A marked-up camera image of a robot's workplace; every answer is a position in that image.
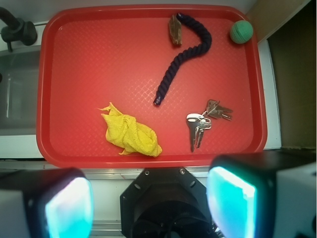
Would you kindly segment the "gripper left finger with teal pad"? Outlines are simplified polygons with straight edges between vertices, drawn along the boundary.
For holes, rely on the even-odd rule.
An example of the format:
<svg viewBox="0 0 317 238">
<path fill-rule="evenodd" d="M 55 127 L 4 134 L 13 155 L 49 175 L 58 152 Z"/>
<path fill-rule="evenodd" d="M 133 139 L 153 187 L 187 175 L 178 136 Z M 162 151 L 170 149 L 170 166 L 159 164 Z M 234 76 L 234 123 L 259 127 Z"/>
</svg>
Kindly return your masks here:
<svg viewBox="0 0 317 238">
<path fill-rule="evenodd" d="M 87 238 L 93 218 L 92 186 L 81 170 L 1 170 L 2 238 Z"/>
</svg>

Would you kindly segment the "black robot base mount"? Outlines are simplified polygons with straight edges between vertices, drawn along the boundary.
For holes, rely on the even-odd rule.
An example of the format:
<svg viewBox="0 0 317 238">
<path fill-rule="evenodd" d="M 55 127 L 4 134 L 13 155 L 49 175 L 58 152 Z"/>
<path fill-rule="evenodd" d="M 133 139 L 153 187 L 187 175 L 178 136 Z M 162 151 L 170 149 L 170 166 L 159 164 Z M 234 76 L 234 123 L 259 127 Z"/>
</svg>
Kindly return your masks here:
<svg viewBox="0 0 317 238">
<path fill-rule="evenodd" d="M 126 238 L 217 238 L 206 187 L 185 168 L 144 169 L 120 195 Z"/>
</svg>

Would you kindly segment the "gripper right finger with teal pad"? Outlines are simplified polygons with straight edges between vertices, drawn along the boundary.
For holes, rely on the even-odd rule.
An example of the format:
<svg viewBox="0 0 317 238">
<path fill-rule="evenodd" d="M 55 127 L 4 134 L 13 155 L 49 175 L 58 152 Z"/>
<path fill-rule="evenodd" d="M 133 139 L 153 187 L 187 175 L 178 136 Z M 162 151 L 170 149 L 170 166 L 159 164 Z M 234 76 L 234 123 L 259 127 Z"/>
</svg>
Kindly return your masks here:
<svg viewBox="0 0 317 238">
<path fill-rule="evenodd" d="M 312 151 L 262 151 L 217 156 L 206 196 L 227 238 L 314 238 L 317 159 Z"/>
</svg>

